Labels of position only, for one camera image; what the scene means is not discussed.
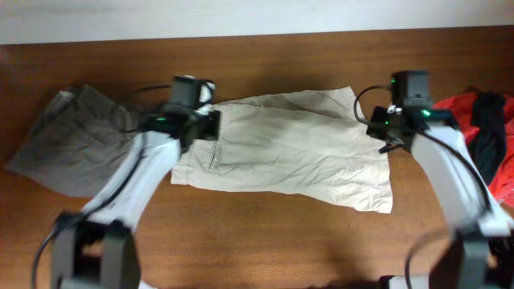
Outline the beige cargo shorts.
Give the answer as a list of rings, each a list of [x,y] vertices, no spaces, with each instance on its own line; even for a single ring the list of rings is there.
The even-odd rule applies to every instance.
[[[393,209],[383,142],[354,117],[352,88],[254,96],[216,104],[216,141],[196,140],[171,183],[224,192],[301,194],[357,211]]]

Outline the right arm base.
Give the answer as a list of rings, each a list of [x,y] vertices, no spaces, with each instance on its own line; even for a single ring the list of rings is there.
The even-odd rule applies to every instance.
[[[384,289],[409,289],[404,275],[382,276],[379,279],[381,288]],[[411,289],[429,289],[429,277],[427,275],[414,275],[410,277]]]

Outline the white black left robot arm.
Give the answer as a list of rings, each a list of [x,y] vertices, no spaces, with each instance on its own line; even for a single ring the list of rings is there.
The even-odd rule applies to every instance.
[[[53,288],[146,288],[134,234],[165,175],[195,140],[217,140],[221,113],[166,104],[144,117],[128,158],[77,214],[55,220]]]

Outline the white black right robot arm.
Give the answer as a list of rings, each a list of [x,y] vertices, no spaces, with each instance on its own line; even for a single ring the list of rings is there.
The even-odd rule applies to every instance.
[[[386,288],[511,288],[513,219],[488,190],[455,118],[447,110],[376,107],[367,134],[410,152],[438,198],[447,227],[421,237],[406,256],[403,275],[381,278]],[[442,237],[451,242],[423,275],[414,256]]]

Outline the red garment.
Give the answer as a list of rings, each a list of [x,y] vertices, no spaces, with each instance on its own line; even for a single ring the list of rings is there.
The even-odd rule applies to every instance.
[[[513,97],[470,92],[434,105],[455,116],[467,150],[493,197],[513,206]]]

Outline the black garment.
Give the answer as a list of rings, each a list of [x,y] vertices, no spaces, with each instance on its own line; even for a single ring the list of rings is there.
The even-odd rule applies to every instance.
[[[473,103],[471,125],[479,129],[467,146],[475,167],[487,185],[493,179],[507,153],[505,98],[494,92],[481,92]]]

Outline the folded grey shorts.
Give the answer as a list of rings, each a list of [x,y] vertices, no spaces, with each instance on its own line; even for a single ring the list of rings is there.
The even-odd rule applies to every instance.
[[[91,86],[58,92],[6,169],[57,193],[94,197],[133,146],[138,111]]]

